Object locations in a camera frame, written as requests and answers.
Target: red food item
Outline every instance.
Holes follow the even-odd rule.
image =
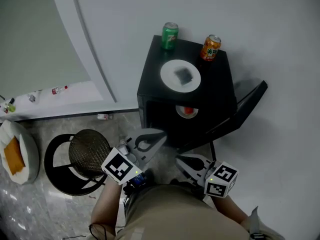
[[[192,107],[184,107],[184,113],[186,114],[186,115],[190,115],[190,114],[192,114],[194,112],[194,109],[192,108]]]

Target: white plate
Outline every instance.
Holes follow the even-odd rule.
[[[175,71],[183,68],[187,68],[190,71],[192,80],[191,82],[181,85]],[[161,68],[160,76],[167,87],[179,93],[192,92],[199,87],[201,82],[201,76],[197,68],[191,63],[181,59],[174,59],[165,63]]]
[[[199,111],[199,109],[194,108],[192,114],[185,114],[184,113],[185,107],[184,106],[178,106],[178,105],[175,106],[175,110],[177,111],[179,116],[181,116],[183,118],[186,118],[186,119],[194,118],[198,114],[198,111]]]

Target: orange soda can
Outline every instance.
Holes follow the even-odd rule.
[[[210,34],[204,42],[200,56],[207,62],[211,62],[216,57],[221,46],[221,39],[214,34]]]

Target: human arm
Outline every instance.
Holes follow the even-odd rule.
[[[236,205],[229,195],[226,198],[211,196],[211,199],[218,212],[236,223],[241,224],[241,222],[248,218],[245,212]]]
[[[115,227],[121,190],[122,186],[118,185],[111,177],[108,177],[91,215],[91,224],[103,225],[114,236],[116,235]]]

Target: tiled floor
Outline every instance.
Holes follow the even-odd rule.
[[[57,135],[77,133],[83,129],[100,132],[111,147],[118,144],[129,131],[140,128],[137,112],[117,113],[113,120],[97,120],[95,115],[70,118],[26,121],[21,123],[34,137],[40,153],[39,175],[34,183],[18,185],[12,182],[0,166],[0,227],[9,240],[61,240],[64,237],[87,235],[93,207],[103,186],[88,195],[69,196],[58,191],[48,180],[44,170],[44,154]],[[68,162],[68,143],[56,151],[54,165]],[[194,152],[210,158],[209,145]],[[185,180],[176,168],[172,148],[163,147],[149,162],[157,183],[166,184],[173,178]],[[124,207],[120,202],[118,226],[125,225]]]

